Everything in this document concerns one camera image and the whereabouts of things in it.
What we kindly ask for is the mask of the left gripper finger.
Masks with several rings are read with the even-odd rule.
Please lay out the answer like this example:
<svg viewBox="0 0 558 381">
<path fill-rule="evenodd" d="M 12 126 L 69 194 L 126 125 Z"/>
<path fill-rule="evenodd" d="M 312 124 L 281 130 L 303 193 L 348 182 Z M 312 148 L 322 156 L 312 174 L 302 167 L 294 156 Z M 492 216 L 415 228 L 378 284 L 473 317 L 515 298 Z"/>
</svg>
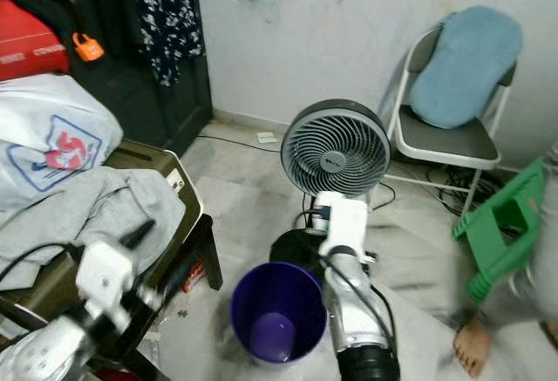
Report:
<svg viewBox="0 0 558 381">
<path fill-rule="evenodd" d="M 140 245 L 142 245 L 143 239 L 147 237 L 148 233 L 153 229 L 155 221 L 153 219 L 147 219 L 143 224 L 140 224 L 129 231 L 126 235 L 119 239 L 119 245 L 123 249 L 128 250 L 128 252 L 135 252 Z"/>
<path fill-rule="evenodd" d="M 172 262 L 162 274 L 154 278 L 155 292 L 159 294 L 160 305 L 168 305 L 182 287 L 191 281 L 192 274 L 201 266 L 200 257 L 180 257 Z"/>
</svg>

